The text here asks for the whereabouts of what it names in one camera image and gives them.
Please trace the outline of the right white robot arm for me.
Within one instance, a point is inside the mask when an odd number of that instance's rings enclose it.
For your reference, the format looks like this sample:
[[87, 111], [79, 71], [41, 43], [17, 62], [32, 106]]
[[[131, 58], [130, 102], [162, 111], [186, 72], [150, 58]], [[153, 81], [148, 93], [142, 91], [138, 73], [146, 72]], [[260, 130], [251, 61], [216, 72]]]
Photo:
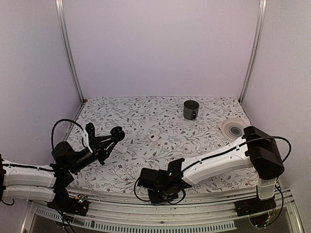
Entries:
[[269, 136], [254, 126], [243, 131], [241, 137], [215, 151], [169, 162], [166, 170], [143, 168], [134, 187], [146, 188], [152, 205], [174, 205], [183, 200], [179, 192], [185, 194], [195, 184], [253, 167], [258, 175], [256, 197], [235, 202], [238, 216], [275, 209], [275, 184], [285, 170], [276, 140], [284, 138]]

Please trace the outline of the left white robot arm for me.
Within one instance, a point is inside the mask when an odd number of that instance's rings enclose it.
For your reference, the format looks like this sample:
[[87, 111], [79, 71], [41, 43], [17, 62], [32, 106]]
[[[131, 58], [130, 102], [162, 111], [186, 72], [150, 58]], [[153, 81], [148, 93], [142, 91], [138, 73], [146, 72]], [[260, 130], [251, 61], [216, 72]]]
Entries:
[[73, 176], [91, 163], [99, 161], [104, 165], [124, 137], [124, 132], [93, 136], [89, 146], [81, 151], [74, 151], [68, 142], [62, 141], [52, 151], [55, 162], [48, 166], [14, 164], [1, 159], [0, 199], [41, 200], [56, 211], [86, 216], [87, 196], [70, 197], [67, 187], [73, 182]]

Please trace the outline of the closed white charging case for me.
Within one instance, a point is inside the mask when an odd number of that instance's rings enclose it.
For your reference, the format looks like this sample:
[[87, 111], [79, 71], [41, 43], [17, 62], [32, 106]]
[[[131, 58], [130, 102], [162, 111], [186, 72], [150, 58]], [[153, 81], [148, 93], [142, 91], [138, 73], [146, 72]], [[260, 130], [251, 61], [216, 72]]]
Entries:
[[127, 152], [127, 148], [121, 144], [117, 144], [114, 149], [119, 152], [119, 153], [126, 153]]

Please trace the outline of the open white charging case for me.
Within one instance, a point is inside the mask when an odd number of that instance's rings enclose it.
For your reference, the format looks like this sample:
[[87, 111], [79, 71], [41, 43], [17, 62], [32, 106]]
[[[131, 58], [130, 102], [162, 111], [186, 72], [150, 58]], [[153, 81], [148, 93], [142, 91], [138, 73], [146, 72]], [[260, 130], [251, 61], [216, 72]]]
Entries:
[[151, 142], [157, 142], [159, 140], [159, 137], [155, 134], [148, 135], [148, 138]]

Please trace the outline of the floral patterned table mat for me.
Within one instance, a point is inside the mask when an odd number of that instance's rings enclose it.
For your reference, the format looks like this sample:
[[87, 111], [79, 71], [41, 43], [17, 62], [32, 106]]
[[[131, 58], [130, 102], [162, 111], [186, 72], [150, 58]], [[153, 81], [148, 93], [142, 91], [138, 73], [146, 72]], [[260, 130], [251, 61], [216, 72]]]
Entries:
[[[67, 141], [80, 151], [81, 128], [93, 123], [97, 136], [109, 135], [120, 126], [125, 132], [121, 144], [126, 153], [113, 152], [101, 165], [94, 162], [74, 176], [70, 188], [100, 192], [146, 195], [134, 187], [142, 168], [165, 169], [169, 162], [214, 151], [229, 143], [218, 124], [227, 119], [250, 121], [235, 98], [196, 97], [198, 118], [183, 117], [185, 97], [102, 97], [90, 98], [76, 119]], [[151, 142], [148, 135], [159, 137]]]

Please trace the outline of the dark grey mug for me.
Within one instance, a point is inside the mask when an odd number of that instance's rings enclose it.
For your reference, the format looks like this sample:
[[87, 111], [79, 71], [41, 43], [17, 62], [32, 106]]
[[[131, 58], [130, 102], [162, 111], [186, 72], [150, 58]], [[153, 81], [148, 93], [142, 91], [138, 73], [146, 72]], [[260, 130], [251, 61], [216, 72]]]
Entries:
[[183, 117], [187, 120], [195, 120], [198, 115], [199, 103], [194, 100], [184, 102]]

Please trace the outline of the striped ceramic saucer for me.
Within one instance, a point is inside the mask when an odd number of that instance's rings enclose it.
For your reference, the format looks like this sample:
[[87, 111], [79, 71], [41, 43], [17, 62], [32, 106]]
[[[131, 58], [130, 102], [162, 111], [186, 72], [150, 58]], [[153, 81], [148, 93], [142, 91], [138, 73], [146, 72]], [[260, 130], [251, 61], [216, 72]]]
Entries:
[[240, 119], [227, 119], [218, 124], [222, 135], [229, 141], [235, 141], [244, 133], [247, 124]]

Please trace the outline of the front aluminium rail base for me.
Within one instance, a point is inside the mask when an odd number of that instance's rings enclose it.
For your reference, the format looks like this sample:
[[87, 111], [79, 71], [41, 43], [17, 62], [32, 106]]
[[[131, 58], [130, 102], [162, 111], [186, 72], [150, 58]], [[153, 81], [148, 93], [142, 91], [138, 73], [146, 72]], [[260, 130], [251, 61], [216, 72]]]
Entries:
[[290, 189], [276, 191], [276, 209], [238, 215], [237, 201], [256, 195], [255, 188], [189, 193], [177, 205], [152, 206], [146, 196], [70, 188], [88, 196], [86, 216], [61, 216], [40, 201], [28, 202], [23, 233], [305, 233]]

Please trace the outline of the left aluminium frame post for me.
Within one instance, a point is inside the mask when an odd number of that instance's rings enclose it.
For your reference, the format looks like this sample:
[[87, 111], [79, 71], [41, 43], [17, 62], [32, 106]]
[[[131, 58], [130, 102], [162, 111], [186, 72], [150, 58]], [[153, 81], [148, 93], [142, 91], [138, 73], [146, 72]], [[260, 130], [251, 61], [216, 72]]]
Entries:
[[73, 85], [75, 87], [75, 91], [76, 91], [79, 102], [81, 104], [83, 104], [85, 98], [84, 98], [84, 95], [82, 92], [81, 84], [79, 82], [79, 78], [78, 78], [73, 54], [72, 54], [71, 47], [70, 47], [69, 34], [68, 34], [68, 30], [67, 30], [67, 25], [66, 25], [66, 18], [65, 18], [63, 1], [62, 0], [56, 0], [55, 6], [56, 6], [56, 14], [57, 14], [57, 18], [58, 18], [60, 33], [61, 33], [61, 37], [63, 40], [65, 54], [66, 54], [66, 58], [68, 61], [68, 66], [69, 66], [69, 70], [71, 73]]

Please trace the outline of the aluminium frame post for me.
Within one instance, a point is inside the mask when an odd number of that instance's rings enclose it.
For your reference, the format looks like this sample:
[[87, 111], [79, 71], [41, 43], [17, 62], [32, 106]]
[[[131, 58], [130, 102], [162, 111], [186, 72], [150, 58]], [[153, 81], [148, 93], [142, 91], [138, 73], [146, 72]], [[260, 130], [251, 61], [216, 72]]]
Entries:
[[267, 7], [267, 0], [260, 0], [252, 49], [251, 49], [250, 58], [249, 58], [246, 73], [245, 73], [245, 78], [242, 83], [242, 89], [241, 89], [239, 99], [238, 99], [241, 106], [243, 106], [243, 103], [245, 102], [247, 90], [250, 85], [252, 73], [255, 67], [256, 57], [257, 57], [257, 53], [258, 53], [259, 45], [260, 45], [260, 39], [261, 39], [263, 27], [264, 27], [266, 7]]
[[76, 91], [79, 102], [81, 104], [83, 104], [85, 98], [84, 98], [84, 95], [82, 92], [81, 84], [79, 82], [79, 78], [78, 78], [73, 54], [72, 54], [71, 47], [70, 47], [69, 34], [68, 34], [68, 30], [67, 30], [67, 25], [66, 25], [66, 18], [65, 18], [63, 1], [62, 0], [56, 0], [55, 6], [56, 6], [56, 14], [57, 14], [57, 18], [58, 18], [60, 33], [61, 33], [61, 37], [63, 40], [65, 54], [66, 54], [66, 58], [68, 61], [68, 66], [69, 66], [69, 70], [71, 73], [73, 85], [75, 87], [75, 91]]

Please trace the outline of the right aluminium frame post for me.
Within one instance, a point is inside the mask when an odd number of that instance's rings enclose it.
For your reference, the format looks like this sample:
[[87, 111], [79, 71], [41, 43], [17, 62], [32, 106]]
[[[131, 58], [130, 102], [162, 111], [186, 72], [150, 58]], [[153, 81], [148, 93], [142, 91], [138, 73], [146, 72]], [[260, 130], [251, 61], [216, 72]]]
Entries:
[[250, 58], [249, 58], [246, 73], [245, 73], [245, 78], [242, 83], [242, 89], [241, 89], [239, 99], [238, 99], [241, 106], [243, 106], [243, 103], [245, 102], [247, 90], [250, 85], [252, 73], [255, 67], [256, 57], [257, 57], [257, 53], [258, 53], [259, 45], [260, 45], [260, 39], [261, 39], [263, 27], [264, 27], [266, 7], [267, 7], [267, 0], [260, 0], [252, 49], [251, 49]]

